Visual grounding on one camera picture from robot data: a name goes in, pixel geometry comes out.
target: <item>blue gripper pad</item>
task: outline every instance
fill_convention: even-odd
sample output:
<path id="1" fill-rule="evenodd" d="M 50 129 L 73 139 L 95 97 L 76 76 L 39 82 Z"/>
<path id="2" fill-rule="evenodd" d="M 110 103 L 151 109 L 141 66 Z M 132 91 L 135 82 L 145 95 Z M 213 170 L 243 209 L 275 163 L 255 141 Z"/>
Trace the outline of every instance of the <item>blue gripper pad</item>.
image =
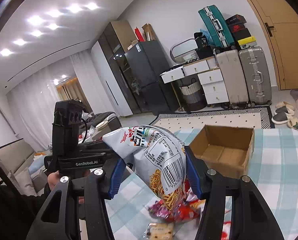
<path id="1" fill-rule="evenodd" d="M 110 177 L 110 188 L 108 191 L 108 196 L 113 198 L 114 195 L 118 193 L 120 184 L 122 182 L 122 176 L 125 171 L 126 164 L 123 159 L 117 161 L 116 167 L 114 168 L 111 177 Z"/>
<path id="2" fill-rule="evenodd" d="M 187 171 L 187 178 L 189 180 L 191 189 L 193 193 L 198 197 L 198 199 L 202 199 L 202 190 L 200 184 L 200 177 L 196 168 L 193 165 L 193 161 L 191 160 L 188 152 L 185 149 L 186 153 L 186 171 Z"/>

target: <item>wooden door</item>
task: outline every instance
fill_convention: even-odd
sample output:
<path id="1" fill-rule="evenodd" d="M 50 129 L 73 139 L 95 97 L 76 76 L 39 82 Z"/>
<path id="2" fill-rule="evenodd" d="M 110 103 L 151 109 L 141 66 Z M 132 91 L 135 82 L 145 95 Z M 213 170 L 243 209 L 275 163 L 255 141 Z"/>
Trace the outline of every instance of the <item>wooden door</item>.
<path id="1" fill-rule="evenodd" d="M 285 0 L 248 0 L 264 31 L 279 89 L 298 88 L 298 15 Z"/>

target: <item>silver suitcase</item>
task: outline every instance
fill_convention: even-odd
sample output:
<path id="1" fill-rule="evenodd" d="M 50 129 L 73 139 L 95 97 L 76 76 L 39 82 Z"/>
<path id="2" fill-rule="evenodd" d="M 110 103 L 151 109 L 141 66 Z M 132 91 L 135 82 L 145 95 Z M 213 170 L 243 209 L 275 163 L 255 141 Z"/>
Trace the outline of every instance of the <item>silver suitcase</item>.
<path id="1" fill-rule="evenodd" d="M 261 47 L 239 51 L 248 93 L 254 104 L 271 104 L 271 83 L 267 61 Z"/>
<path id="2" fill-rule="evenodd" d="M 230 104 L 249 102 L 248 90 L 238 51 L 229 50 L 216 55 Z"/>

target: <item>human hand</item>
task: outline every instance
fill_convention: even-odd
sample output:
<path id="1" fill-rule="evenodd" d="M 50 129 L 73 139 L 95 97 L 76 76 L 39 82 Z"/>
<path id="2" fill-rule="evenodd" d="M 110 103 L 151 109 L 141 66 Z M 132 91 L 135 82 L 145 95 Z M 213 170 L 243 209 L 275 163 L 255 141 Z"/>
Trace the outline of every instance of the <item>human hand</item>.
<path id="1" fill-rule="evenodd" d="M 84 171 L 83 176 L 87 177 L 89 174 L 90 174 L 90 170 L 87 169 L 87 170 Z M 50 190 L 54 189 L 56 184 L 60 181 L 60 178 L 61 178 L 61 176 L 59 174 L 59 171 L 56 171 L 56 172 L 53 172 L 53 173 L 49 174 L 49 176 L 48 176 L 48 185 L 49 185 Z M 78 199 L 79 199 L 79 204 L 82 204 L 82 203 L 85 202 L 84 197 L 79 197 Z"/>

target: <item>checkered tablecloth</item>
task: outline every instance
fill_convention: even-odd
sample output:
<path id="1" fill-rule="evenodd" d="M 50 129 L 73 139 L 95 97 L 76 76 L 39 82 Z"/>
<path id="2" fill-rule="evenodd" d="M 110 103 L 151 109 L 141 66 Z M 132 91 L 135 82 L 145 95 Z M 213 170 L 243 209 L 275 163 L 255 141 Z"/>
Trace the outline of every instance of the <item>checkered tablecloth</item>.
<path id="1" fill-rule="evenodd" d="M 175 132 L 188 145 L 200 129 Z M 255 129 L 254 152 L 248 175 L 271 208 L 285 239 L 298 235 L 298 132 L 293 129 Z M 122 182 L 113 200 L 106 201 L 110 224 L 116 240 L 143 239 L 151 218 L 145 206 L 157 197 L 132 174 Z M 230 209 L 227 198 L 226 209 Z M 175 239 L 194 239 L 199 222 L 192 220 L 175 227 Z"/>

